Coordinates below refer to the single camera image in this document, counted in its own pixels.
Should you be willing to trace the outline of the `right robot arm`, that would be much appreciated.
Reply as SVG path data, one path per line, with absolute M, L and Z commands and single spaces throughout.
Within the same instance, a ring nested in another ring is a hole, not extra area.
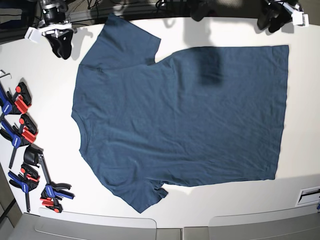
M 38 29 L 48 40 L 52 52 L 58 58 L 67 60 L 71 56 L 74 34 L 72 24 L 66 17 L 68 3 L 66 0 L 40 0 L 39 4 L 43 20 Z

